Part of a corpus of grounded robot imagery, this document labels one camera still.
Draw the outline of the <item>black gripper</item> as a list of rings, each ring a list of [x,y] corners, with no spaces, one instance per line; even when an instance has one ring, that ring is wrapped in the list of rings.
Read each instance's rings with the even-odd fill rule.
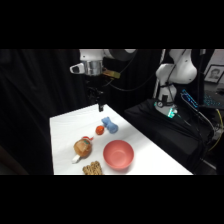
[[[91,104],[98,103],[99,112],[102,112],[106,102],[104,91],[104,78],[102,76],[87,76],[87,96]]]

